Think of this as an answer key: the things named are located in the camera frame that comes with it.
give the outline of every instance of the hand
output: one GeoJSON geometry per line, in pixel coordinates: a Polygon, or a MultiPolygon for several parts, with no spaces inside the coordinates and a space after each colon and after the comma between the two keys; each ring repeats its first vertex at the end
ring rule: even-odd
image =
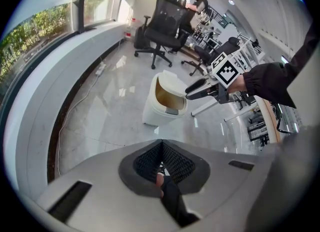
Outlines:
{"type": "Polygon", "coordinates": [[[228,93],[232,93],[235,91],[247,91],[246,83],[244,76],[239,75],[234,82],[228,87],[228,93]]]}

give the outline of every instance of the chair base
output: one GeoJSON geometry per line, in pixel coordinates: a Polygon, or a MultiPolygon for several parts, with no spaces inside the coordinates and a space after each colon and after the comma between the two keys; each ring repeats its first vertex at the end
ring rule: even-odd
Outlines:
{"type": "Polygon", "coordinates": [[[195,67],[195,70],[194,70],[192,73],[189,73],[190,76],[192,76],[193,74],[195,74],[195,72],[196,72],[197,70],[198,70],[202,75],[204,75],[204,72],[203,72],[202,68],[200,67],[200,65],[202,65],[203,61],[202,61],[201,59],[198,59],[198,61],[199,61],[199,64],[196,64],[196,63],[193,62],[193,61],[186,61],[186,60],[181,61],[181,63],[182,63],[182,64],[187,63],[187,64],[195,67]]]}
{"type": "Polygon", "coordinates": [[[137,57],[139,54],[138,53],[151,53],[153,54],[153,60],[152,60],[152,65],[151,65],[151,69],[155,69],[155,60],[156,60],[156,56],[161,57],[162,59],[164,59],[165,61],[167,61],[169,63],[169,67],[172,66],[172,62],[165,56],[165,52],[160,50],[161,45],[156,45],[156,48],[148,48],[145,50],[136,50],[134,52],[134,56],[137,57]]]}

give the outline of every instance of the cable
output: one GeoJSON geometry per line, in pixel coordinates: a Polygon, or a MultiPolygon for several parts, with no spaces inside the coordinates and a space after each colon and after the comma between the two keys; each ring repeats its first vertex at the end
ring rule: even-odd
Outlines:
{"type": "Polygon", "coordinates": [[[91,89],[93,88],[93,86],[97,83],[97,80],[99,78],[99,75],[96,77],[94,83],[91,85],[91,87],[89,88],[88,90],[88,93],[86,94],[86,96],[84,98],[82,98],[81,100],[79,100],[67,113],[66,115],[66,119],[64,120],[64,124],[63,126],[61,127],[61,130],[59,131],[59,135],[58,135],[58,163],[57,163],[57,167],[58,167],[58,173],[59,175],[61,176],[61,173],[60,173],[60,169],[59,169],[59,162],[60,162],[60,133],[61,131],[63,130],[63,128],[65,127],[66,123],[67,123],[67,120],[68,120],[68,117],[69,117],[69,114],[70,112],[79,104],[81,103],[84,99],[86,99],[91,91],[91,89]]]}

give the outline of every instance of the trash can lid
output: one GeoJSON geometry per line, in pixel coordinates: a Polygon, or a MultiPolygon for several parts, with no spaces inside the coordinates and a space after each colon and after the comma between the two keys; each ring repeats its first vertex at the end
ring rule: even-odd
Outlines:
{"type": "Polygon", "coordinates": [[[186,96],[185,90],[187,88],[187,85],[183,81],[181,81],[176,74],[164,70],[159,74],[158,79],[161,87],[164,90],[179,97],[186,96]]]}

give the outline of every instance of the desk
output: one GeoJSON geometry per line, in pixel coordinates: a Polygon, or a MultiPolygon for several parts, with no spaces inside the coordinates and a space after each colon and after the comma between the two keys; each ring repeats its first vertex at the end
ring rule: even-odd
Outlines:
{"type": "MultiPolygon", "coordinates": [[[[230,115],[229,117],[225,118],[224,121],[227,122],[231,119],[234,119],[234,118],[250,111],[252,108],[259,106],[261,113],[263,115],[263,118],[264,118],[266,129],[268,131],[270,143],[281,142],[280,133],[277,131],[277,121],[275,119],[276,116],[273,113],[270,102],[265,99],[262,99],[261,97],[258,97],[258,96],[254,96],[254,98],[256,100],[255,103],[251,104],[250,106],[244,107],[242,110],[240,110],[236,114],[230,115]]],[[[199,113],[202,113],[217,104],[218,104],[218,101],[215,98],[212,98],[210,101],[208,101],[204,105],[193,110],[191,112],[191,115],[196,116],[199,113]]]]}

